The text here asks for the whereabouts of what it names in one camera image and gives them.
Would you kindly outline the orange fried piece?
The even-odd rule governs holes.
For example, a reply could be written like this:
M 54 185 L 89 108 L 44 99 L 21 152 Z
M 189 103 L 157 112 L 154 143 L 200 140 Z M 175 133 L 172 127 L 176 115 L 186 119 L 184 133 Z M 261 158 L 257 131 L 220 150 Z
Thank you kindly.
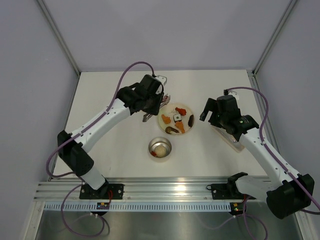
M 166 116 L 164 114 L 161 115 L 162 121 L 164 124 L 168 125 L 171 123 L 171 118 L 169 116 Z

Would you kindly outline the metal tongs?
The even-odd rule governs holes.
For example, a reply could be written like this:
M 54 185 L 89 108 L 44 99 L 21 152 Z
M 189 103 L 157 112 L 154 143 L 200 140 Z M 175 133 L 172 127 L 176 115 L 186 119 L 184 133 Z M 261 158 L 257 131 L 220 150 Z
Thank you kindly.
M 159 110 L 164 107 L 165 105 L 167 105 L 171 100 L 171 96 L 166 94 L 164 95 L 164 97 L 162 98 L 162 101 L 160 103 L 160 106 L 159 106 Z M 142 118 L 142 122 L 145 123 L 147 122 L 150 118 L 152 118 L 154 115 L 153 114 L 150 114 L 150 113 L 146 113 L 143 115 L 143 118 Z

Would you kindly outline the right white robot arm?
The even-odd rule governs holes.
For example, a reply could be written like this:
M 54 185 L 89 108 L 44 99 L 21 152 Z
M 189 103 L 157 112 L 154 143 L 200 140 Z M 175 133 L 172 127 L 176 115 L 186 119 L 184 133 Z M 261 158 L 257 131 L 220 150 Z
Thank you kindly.
M 227 179 L 225 186 L 230 197 L 247 195 L 262 201 L 278 219 L 311 205 L 314 179 L 309 174 L 300 174 L 272 146 L 268 146 L 259 124 L 250 115 L 241 114 L 234 96 L 209 98 L 199 117 L 200 121 L 204 121 L 208 113 L 211 113 L 208 120 L 210 125 L 224 130 L 244 146 L 270 180 L 270 183 L 265 183 L 245 172 L 234 174 Z

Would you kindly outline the white steamed bun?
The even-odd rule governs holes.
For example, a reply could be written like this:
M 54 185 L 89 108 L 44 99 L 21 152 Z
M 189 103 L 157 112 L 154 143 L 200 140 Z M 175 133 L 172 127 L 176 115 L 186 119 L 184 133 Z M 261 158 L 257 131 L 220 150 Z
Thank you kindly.
M 156 156 L 159 158 L 163 158 L 167 154 L 167 150 L 163 145 L 158 145 L 155 149 L 154 152 L 156 153 Z

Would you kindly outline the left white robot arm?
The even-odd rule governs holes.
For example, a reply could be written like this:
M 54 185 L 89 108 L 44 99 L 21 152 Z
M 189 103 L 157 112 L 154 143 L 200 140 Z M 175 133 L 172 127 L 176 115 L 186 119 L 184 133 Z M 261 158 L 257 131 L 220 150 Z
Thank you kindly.
M 109 182 L 95 166 L 89 151 L 108 131 L 132 114 L 142 111 L 156 116 L 166 83 L 164 76 L 146 74 L 140 82 L 119 88 L 107 109 L 89 122 L 72 133 L 63 130 L 58 134 L 58 156 L 85 182 L 91 199 L 107 196 Z

